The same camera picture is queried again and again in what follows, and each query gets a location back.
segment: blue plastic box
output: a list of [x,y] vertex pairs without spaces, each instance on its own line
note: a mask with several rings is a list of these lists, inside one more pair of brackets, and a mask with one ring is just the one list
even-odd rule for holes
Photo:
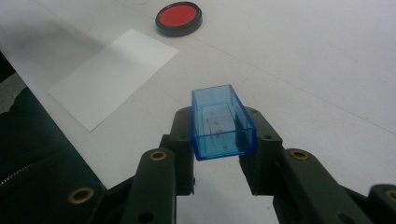
[[198,161],[257,151],[256,127],[231,85],[192,92],[191,128]]

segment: dark cloth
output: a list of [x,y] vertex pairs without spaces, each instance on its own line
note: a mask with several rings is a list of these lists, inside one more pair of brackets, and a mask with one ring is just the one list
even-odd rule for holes
[[[100,184],[30,90],[24,89],[9,112],[0,115],[0,222],[67,223],[62,206],[70,189],[81,182]],[[54,221],[61,215],[66,219]]]
[[4,57],[3,53],[0,52],[0,82],[3,82],[14,73],[14,68],[7,61],[6,57]]

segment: white table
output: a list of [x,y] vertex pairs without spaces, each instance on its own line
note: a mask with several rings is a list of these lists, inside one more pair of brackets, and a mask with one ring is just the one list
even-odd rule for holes
[[[362,194],[396,184],[395,1],[197,0],[203,24],[180,38],[155,29],[170,3],[0,1],[0,50],[106,187],[134,175],[192,90],[222,84],[340,184]],[[131,28],[179,53],[89,133],[48,90]],[[196,162],[195,176],[179,223],[277,223],[236,157]]]

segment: white sheet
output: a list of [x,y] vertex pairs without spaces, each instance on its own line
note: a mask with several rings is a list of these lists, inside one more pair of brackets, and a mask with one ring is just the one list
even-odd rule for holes
[[177,53],[131,29],[49,93],[91,132]]

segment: red circle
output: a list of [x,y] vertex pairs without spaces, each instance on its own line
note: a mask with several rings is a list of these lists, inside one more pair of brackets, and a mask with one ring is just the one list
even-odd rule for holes
[[191,6],[174,6],[166,9],[160,17],[160,23],[164,26],[178,27],[193,21],[197,11]]

